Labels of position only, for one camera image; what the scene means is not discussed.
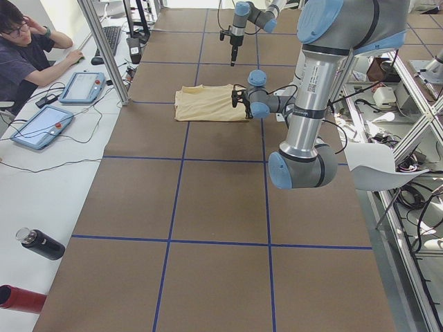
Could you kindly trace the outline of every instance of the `robotic hand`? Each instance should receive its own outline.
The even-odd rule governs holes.
[[[284,2],[273,1],[270,7],[274,5],[280,10]],[[309,0],[298,21],[297,37],[302,42],[305,60],[298,64],[302,66],[302,73],[296,98],[284,102],[283,110],[276,108],[275,98],[263,92],[266,80],[256,82],[257,74],[253,73],[248,80],[250,87],[241,96],[233,93],[233,101],[237,98],[236,102],[245,103],[251,110],[250,116],[264,117],[272,111],[291,114],[285,141],[269,157],[269,173],[276,187],[320,187],[335,177],[336,157],[330,146],[318,137],[318,132],[339,62],[351,50],[354,55],[378,55],[402,46],[408,5],[409,1],[405,0]],[[234,48],[241,45],[246,20],[252,16],[255,17],[253,23],[260,21],[260,27],[267,24],[275,27],[275,23],[269,23],[275,18],[264,24],[250,3],[237,3],[229,33],[233,61],[237,54]]]

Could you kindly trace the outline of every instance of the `black keyboard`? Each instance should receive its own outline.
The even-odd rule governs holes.
[[[105,26],[102,28],[105,33],[106,39],[108,39],[109,46],[111,47],[112,54],[117,53],[117,45],[120,41],[120,34],[122,29],[120,26]],[[100,56],[100,50],[97,48],[96,57]]]

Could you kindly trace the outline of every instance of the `blue tablet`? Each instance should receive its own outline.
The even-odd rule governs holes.
[[[70,111],[46,105],[10,139],[31,149],[43,149],[71,123],[73,117]]]
[[[100,95],[105,83],[103,73],[74,73],[58,100],[62,104],[91,104]]]

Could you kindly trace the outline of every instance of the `beige towel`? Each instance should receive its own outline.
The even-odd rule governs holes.
[[[244,105],[233,108],[230,94],[233,85],[183,86],[175,93],[177,121],[245,121]]]

